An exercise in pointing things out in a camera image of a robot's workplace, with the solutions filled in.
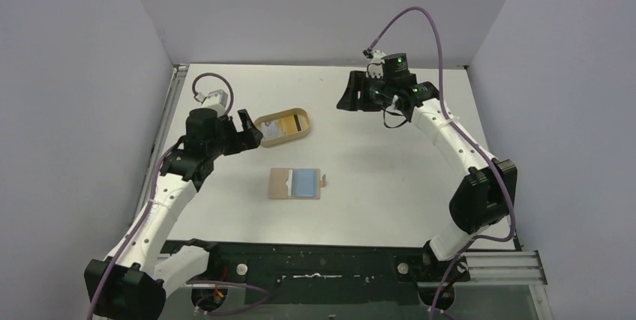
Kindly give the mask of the beige card holder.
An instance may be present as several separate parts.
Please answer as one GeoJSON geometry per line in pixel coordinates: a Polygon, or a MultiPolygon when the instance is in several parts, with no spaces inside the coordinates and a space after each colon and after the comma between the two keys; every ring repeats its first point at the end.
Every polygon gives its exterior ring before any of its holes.
{"type": "Polygon", "coordinates": [[[326,174],[320,169],[271,168],[268,199],[320,199],[326,174]]]}

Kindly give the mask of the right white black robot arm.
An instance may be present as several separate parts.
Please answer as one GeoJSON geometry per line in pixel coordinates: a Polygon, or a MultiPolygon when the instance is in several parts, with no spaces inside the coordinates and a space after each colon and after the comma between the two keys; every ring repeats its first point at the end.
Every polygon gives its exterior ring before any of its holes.
{"type": "Polygon", "coordinates": [[[426,135],[444,156],[459,185],[448,208],[450,220],[424,245],[424,275],[441,280],[452,269],[451,258],[490,226],[510,214],[514,203],[517,170],[510,160],[499,161],[479,146],[446,109],[440,89],[418,82],[404,53],[365,53],[365,70],[353,70],[339,110],[402,114],[406,122],[426,135]]]}

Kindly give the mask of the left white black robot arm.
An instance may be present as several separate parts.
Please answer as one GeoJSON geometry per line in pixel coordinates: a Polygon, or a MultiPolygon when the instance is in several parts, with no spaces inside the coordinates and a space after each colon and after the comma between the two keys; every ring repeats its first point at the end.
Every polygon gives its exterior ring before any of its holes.
{"type": "Polygon", "coordinates": [[[215,244],[194,239],[163,264],[158,256],[177,219],[214,171],[221,156],[260,146],[263,133],[246,109],[237,130],[230,115],[211,107],[193,109],[185,133],[159,160],[146,204],[131,227],[104,259],[84,270],[90,305],[87,319],[158,319],[167,298],[190,278],[216,280],[222,261],[215,244]]]}

